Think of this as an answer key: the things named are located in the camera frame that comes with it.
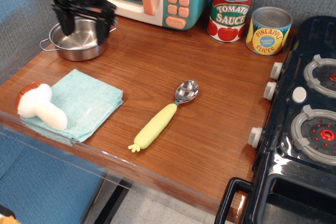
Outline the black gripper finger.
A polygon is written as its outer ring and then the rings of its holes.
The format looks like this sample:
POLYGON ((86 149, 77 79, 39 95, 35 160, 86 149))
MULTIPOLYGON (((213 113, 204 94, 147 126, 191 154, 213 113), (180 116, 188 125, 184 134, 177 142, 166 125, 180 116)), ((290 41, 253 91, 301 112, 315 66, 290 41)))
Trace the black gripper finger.
POLYGON ((66 36, 72 34, 75 29, 74 15, 68 12, 67 10, 61 9, 58 6, 54 6, 54 11, 56 13, 59 24, 62 28, 63 34, 66 36))
POLYGON ((112 21, 108 19, 98 18, 96 21, 97 43, 101 45, 109 36, 112 21))

